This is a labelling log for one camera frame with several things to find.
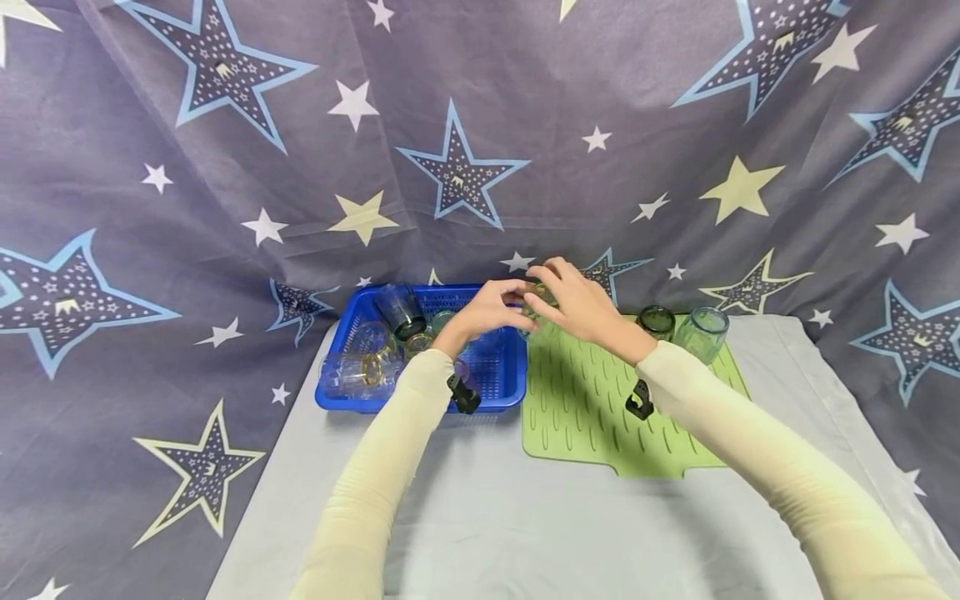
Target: star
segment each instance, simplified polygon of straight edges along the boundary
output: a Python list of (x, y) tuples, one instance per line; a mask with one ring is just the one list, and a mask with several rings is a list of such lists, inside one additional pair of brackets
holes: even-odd
[(607, 150), (607, 138), (611, 135), (612, 133), (600, 133), (600, 128), (594, 127), (591, 135), (581, 137), (580, 139), (587, 142), (587, 154), (590, 154), (597, 148), (600, 150)]
[(930, 236), (929, 233), (917, 227), (917, 213), (911, 213), (899, 225), (878, 225), (876, 228), (883, 232), (883, 239), (876, 243), (877, 246), (897, 244), (904, 255), (910, 252), (915, 241)]
[(313, 326), (316, 316), (328, 310), (333, 310), (332, 306), (319, 300), (317, 296), (336, 292), (339, 289), (340, 286), (338, 285), (323, 292), (308, 292), (271, 279), (270, 292), (274, 296), (278, 312), (276, 321), (270, 325), (267, 331), (295, 324), (297, 326), (297, 336), (294, 338), (294, 347), (299, 348), (300, 340)]
[(7, 66), (7, 23), (4, 21), (5, 16), (31, 25), (38, 25), (44, 29), (52, 29), (55, 32), (63, 31), (42, 12), (28, 4), (27, 0), (3, 0), (0, 2), (0, 68)]
[(277, 240), (280, 244), (283, 243), (283, 238), (280, 237), (280, 230), (287, 227), (286, 223), (278, 223), (271, 220), (270, 215), (267, 214), (266, 208), (260, 208), (260, 218), (256, 221), (246, 221), (240, 225), (245, 228), (253, 229), (256, 232), (256, 246), (259, 248), (260, 244), (267, 238), (272, 240)]
[(683, 279), (686, 269), (681, 269), (680, 263), (678, 262), (672, 269), (667, 269), (667, 272), (670, 274), (670, 279)]
[(654, 214), (657, 212), (657, 209), (669, 202), (670, 202), (669, 200), (666, 200), (666, 194), (664, 193), (662, 196), (660, 196), (659, 198), (657, 198), (651, 203), (638, 204), (638, 206), (640, 207), (640, 214), (638, 214), (636, 218), (634, 218), (634, 220), (631, 221), (631, 223), (636, 223), (640, 219), (653, 220)]
[(735, 4), (742, 39), (674, 107), (746, 85), (750, 90), (749, 121), (797, 60), (849, 10), (839, 0), (778, 1), (776, 5), (737, 0)]
[(370, 82), (363, 82), (360, 87), (350, 89), (349, 87), (337, 82), (337, 88), (340, 90), (340, 103), (328, 110), (327, 114), (342, 114), (350, 118), (350, 124), (356, 132), (360, 129), (360, 119), (366, 114), (380, 114), (376, 108), (367, 102), (367, 87)]
[(531, 256), (530, 258), (524, 258), (523, 256), (520, 256), (519, 252), (514, 250), (514, 257), (510, 258), (509, 260), (501, 260), (500, 264), (507, 265), (508, 267), (510, 267), (510, 273), (514, 271), (526, 272), (526, 270), (530, 268), (530, 261), (536, 260), (536, 259), (537, 258), (535, 256)]
[(900, 371), (900, 397), (909, 405), (920, 378), (929, 369), (960, 377), (960, 300), (921, 312), (887, 280), (886, 325), (851, 345), (889, 356)]
[[(0, 248), (0, 335), (28, 336), (50, 379), (66, 355), (97, 329), (180, 316), (111, 287), (93, 259), (94, 231), (77, 236), (47, 262)], [(83, 309), (84, 299), (94, 308)], [(67, 326), (69, 331), (60, 331)]]
[(813, 273), (801, 273), (792, 277), (777, 279), (770, 277), (770, 263), (773, 261), (774, 249), (770, 249), (747, 276), (734, 285), (726, 287), (700, 288), (708, 296), (722, 300), (717, 305), (719, 310), (727, 310), (739, 306), (744, 311), (755, 315), (762, 315), (766, 306), (767, 297), (776, 294), (783, 288), (800, 281)]
[(70, 585), (57, 587), (57, 578), (53, 577), (50, 581), (47, 582), (47, 585), (43, 587), (43, 590), (40, 591), (36, 596), (31, 596), (27, 600), (57, 600), (63, 591), (69, 588)]
[(915, 495), (921, 495), (926, 498), (926, 492), (920, 487), (920, 484), (917, 483), (917, 479), (920, 478), (920, 470), (915, 468), (911, 471), (904, 471), (903, 476), (906, 478), (907, 482), (913, 486), (913, 493)]
[(164, 171), (164, 166), (161, 164), (157, 168), (150, 166), (149, 164), (144, 163), (147, 167), (147, 177), (145, 177), (141, 183), (148, 183), (156, 188), (161, 195), (163, 194), (163, 187), (170, 185), (173, 182), (167, 179), (167, 174)]
[(573, 8), (573, 5), (577, 3), (577, 0), (560, 0), (560, 22), (564, 22), (564, 17), (570, 9)]
[(923, 180), (940, 130), (960, 120), (958, 59), (960, 49), (899, 107), (889, 112), (851, 114), (870, 140), (833, 181), (881, 156), (892, 158), (915, 181)]
[(406, 148), (396, 149), (437, 183), (434, 219), (442, 219), (460, 206), (465, 206), (501, 231), (503, 225), (490, 197), (490, 188), (530, 162), (506, 158), (474, 158), (452, 98), (446, 112), (442, 154), (430, 155)]
[(240, 323), (240, 317), (234, 317), (233, 322), (226, 327), (211, 327), (213, 330), (213, 335), (201, 340), (194, 344), (194, 346), (199, 346), (200, 344), (212, 344), (214, 348), (219, 348), (220, 345), (226, 340), (232, 340), (233, 338), (243, 337), (244, 334), (237, 331), (237, 326)]
[(238, 450), (230, 447), (221, 399), (206, 421), (196, 444), (133, 438), (148, 452), (160, 459), (180, 476), (180, 487), (166, 508), (140, 537), (136, 546), (170, 527), (196, 507), (221, 538), (227, 513), (229, 483), (260, 460), (266, 452)]
[(841, 25), (840, 31), (837, 32), (830, 46), (810, 61), (820, 65), (820, 68), (817, 69), (817, 74), (813, 77), (813, 82), (815, 84), (819, 82), (833, 67), (859, 71), (860, 63), (856, 59), (856, 47), (859, 46), (874, 29), (876, 29), (876, 25), (861, 29), (851, 36), (847, 33), (847, 23)]
[(607, 251), (604, 252), (600, 258), (597, 258), (589, 267), (581, 269), (580, 273), (584, 274), (584, 277), (587, 279), (599, 283), (604, 291), (607, 292), (607, 296), (610, 296), (611, 300), (613, 300), (613, 305), (617, 306), (616, 285), (613, 283), (613, 278), (621, 273), (631, 271), (640, 265), (645, 265), (651, 260), (653, 260), (653, 258), (613, 264), (613, 248), (607, 248)]
[(285, 383), (281, 383), (280, 387), (271, 388), (271, 390), (274, 392), (274, 400), (271, 402), (271, 404), (277, 404), (279, 402), (284, 406), (287, 405), (287, 397), (290, 395), (290, 393), (287, 392), (286, 385), (287, 384)]
[(833, 324), (833, 319), (830, 318), (830, 311), (825, 310), (820, 312), (816, 308), (813, 309), (813, 318), (810, 319), (811, 323), (816, 323), (820, 326), (821, 329), (826, 327), (829, 324)]
[(114, 2), (186, 63), (177, 127), (216, 108), (233, 107), (286, 154), (263, 92), (298, 79), (317, 65), (241, 43), (224, 0), (193, 0), (190, 22), (140, 2)]
[(387, 33), (391, 33), (390, 17), (394, 16), (394, 12), (383, 6), (383, 0), (376, 0), (376, 2), (370, 2), (368, 0), (367, 4), (373, 11), (373, 26), (383, 25)]
[(740, 156), (734, 156), (730, 172), (727, 174), (727, 180), (709, 190), (700, 199), (716, 198), (720, 200), (716, 225), (720, 225), (738, 208), (768, 217), (770, 213), (767, 212), (766, 206), (763, 205), (763, 199), (760, 198), (760, 189), (784, 168), (772, 167), (751, 171), (743, 164)]
[(342, 196), (337, 196), (337, 202), (347, 216), (327, 231), (353, 231), (360, 236), (364, 246), (370, 245), (373, 230), (378, 228), (398, 228), (400, 225), (380, 214), (380, 203), (383, 201), (383, 190), (373, 195), (363, 204), (357, 204)]

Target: person's right hand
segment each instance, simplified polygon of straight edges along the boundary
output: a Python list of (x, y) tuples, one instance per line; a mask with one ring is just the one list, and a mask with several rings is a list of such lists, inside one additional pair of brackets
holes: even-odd
[(529, 292), (523, 299), (537, 314), (570, 335), (602, 346), (605, 335), (623, 325), (623, 317), (600, 284), (584, 277), (565, 259), (551, 258), (541, 267), (531, 267), (527, 275), (542, 281), (560, 308)]

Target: person's left hand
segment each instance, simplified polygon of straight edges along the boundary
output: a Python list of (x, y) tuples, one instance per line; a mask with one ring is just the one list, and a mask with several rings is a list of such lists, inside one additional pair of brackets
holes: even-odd
[(539, 325), (520, 314), (529, 282), (522, 279), (491, 280), (484, 284), (467, 306), (464, 306), (437, 336), (433, 348), (456, 358), (463, 346), (484, 333), (504, 326), (536, 331)]

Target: blue-outlined star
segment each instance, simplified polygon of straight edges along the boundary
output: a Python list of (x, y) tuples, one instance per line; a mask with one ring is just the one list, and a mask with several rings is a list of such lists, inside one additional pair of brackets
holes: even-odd
[(875, 158), (889, 156), (920, 182), (937, 134), (960, 120), (960, 49), (898, 108), (850, 117), (870, 134), (870, 141), (834, 181)]
[(317, 65), (242, 44), (223, 0), (194, 0), (189, 23), (139, 2), (114, 2), (186, 63), (177, 127), (230, 106), (286, 154), (263, 92), (302, 77)]
[(851, 345), (890, 356), (900, 371), (900, 397), (909, 406), (921, 376), (936, 369), (960, 377), (960, 300), (921, 312), (887, 279), (884, 289), (887, 324)]
[(749, 121), (794, 63), (849, 10), (839, 0), (736, 0), (736, 7), (743, 39), (674, 107), (747, 85)]
[(300, 340), (313, 326), (314, 318), (322, 312), (333, 310), (333, 307), (317, 298), (320, 294), (329, 294), (340, 289), (335, 288), (323, 292), (308, 292), (285, 283), (270, 280), (270, 293), (276, 300), (277, 315), (274, 324), (267, 331), (280, 329), (287, 325), (297, 324), (297, 337), (294, 346), (300, 347)]
[(222, 538), (230, 481), (266, 454), (230, 447), (222, 398), (206, 420), (204, 433), (196, 444), (145, 438), (133, 440), (182, 479), (166, 508), (133, 545), (134, 548), (173, 525), (197, 506), (203, 510), (213, 531)]
[(180, 315), (110, 287), (93, 260), (91, 229), (47, 262), (0, 248), (0, 334), (23, 333), (51, 379), (94, 331)]
[(503, 225), (490, 197), (490, 188), (530, 162), (507, 158), (474, 158), (452, 98), (446, 112), (444, 151), (441, 154), (430, 155), (407, 148), (397, 150), (437, 183), (434, 219), (442, 219), (458, 207), (465, 206), (501, 231)]
[(767, 297), (806, 276), (813, 275), (813, 272), (809, 272), (784, 278), (770, 277), (770, 263), (773, 258), (774, 249), (771, 248), (766, 256), (760, 259), (760, 262), (738, 283), (724, 287), (702, 287), (700, 291), (722, 300), (716, 306), (718, 310), (727, 310), (739, 306), (748, 313), (762, 315), (763, 308), (767, 304)]
[(613, 283), (613, 278), (621, 273), (635, 269), (640, 265), (645, 265), (651, 260), (653, 260), (653, 258), (622, 262), (618, 265), (613, 264), (613, 248), (607, 248), (607, 251), (604, 252), (600, 258), (597, 258), (589, 267), (581, 269), (580, 273), (584, 274), (584, 277), (587, 279), (599, 283), (604, 291), (607, 292), (607, 296), (610, 296), (611, 300), (613, 300), (613, 305), (617, 306), (616, 285)]

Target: hand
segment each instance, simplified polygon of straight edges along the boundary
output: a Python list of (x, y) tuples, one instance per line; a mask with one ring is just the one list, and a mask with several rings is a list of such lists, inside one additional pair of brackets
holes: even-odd
[(551, 258), (541, 267), (532, 267), (527, 275), (542, 281), (560, 308), (550, 306), (536, 294), (527, 293), (523, 299), (537, 314), (570, 335), (605, 348), (630, 365), (657, 347), (657, 340), (620, 315), (600, 284), (584, 277), (563, 258)]
[(521, 295), (528, 283), (520, 279), (491, 280), (484, 284), (467, 306), (464, 306), (444, 326), (433, 348), (456, 358), (463, 346), (484, 333), (503, 326), (536, 331), (539, 326), (529, 317), (520, 314)]

